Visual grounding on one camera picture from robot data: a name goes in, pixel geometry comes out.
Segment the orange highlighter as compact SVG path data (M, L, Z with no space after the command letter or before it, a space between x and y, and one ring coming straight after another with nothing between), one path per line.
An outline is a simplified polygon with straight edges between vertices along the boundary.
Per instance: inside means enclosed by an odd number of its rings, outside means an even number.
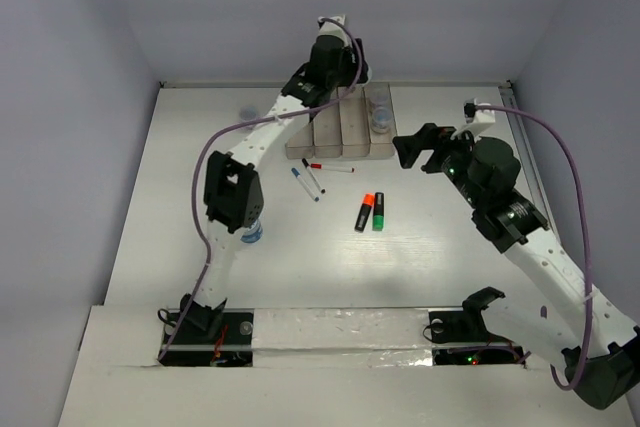
M369 216L371 214L371 211L373 209L374 203L375 203L375 195L372 193L367 193L362 200L362 203L357 215L356 223L354 226L354 230L356 232L364 231L367 221L369 219Z

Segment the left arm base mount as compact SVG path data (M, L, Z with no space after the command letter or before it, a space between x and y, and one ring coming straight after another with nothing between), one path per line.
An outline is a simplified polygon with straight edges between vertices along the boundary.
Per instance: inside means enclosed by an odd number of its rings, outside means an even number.
M184 321L159 363L167 367L251 367L253 310L226 310L213 337Z

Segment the green highlighter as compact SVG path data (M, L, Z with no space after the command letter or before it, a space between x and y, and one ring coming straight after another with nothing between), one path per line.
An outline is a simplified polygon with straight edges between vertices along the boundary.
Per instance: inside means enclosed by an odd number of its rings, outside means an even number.
M384 229L385 219L385 196L383 192L375 193L375 202L373 206L372 229L380 232Z

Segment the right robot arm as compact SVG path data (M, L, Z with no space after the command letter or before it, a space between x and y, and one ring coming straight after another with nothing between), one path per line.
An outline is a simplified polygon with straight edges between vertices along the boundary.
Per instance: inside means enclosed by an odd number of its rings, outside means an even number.
M482 339L496 333L544 358L587 405L604 410L639 383L639 325L593 286L551 230L548 220L515 187L521 164L505 141L423 125L393 145L404 169L430 152L422 166L442 173L472 209L479 233L517 266L561 318L519 314L503 292L486 287L463 303L462 331Z

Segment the blue cleaning gel jar front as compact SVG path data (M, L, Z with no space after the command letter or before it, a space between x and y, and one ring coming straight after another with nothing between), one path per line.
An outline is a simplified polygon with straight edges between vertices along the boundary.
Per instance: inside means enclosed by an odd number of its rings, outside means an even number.
M261 239L263 235L263 228L261 221L257 219L253 222L241 236L241 241L246 244L252 244Z

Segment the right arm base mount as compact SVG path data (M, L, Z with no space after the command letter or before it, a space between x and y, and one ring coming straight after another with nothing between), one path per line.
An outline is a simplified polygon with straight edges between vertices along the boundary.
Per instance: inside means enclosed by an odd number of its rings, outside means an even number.
M462 308L431 310L422 330L436 366L524 365L527 353Z

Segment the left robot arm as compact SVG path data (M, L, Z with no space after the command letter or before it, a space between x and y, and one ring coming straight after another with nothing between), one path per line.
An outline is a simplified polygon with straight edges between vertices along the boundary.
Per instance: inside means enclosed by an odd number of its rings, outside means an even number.
M218 137L233 131L228 127L207 141L193 174L191 193L197 193L200 169L206 168L203 203L207 227L198 214L198 201L191 201L196 231L205 243L205 265L192 293L180 303L173 332L187 328L195 339L209 342L222 328L227 302L226 289L243 232L260 217L264 197L259 169L321 109L333 104L339 87L364 85L370 77L362 40L337 34L320 34L303 64L281 89L268 114L227 152L210 152Z

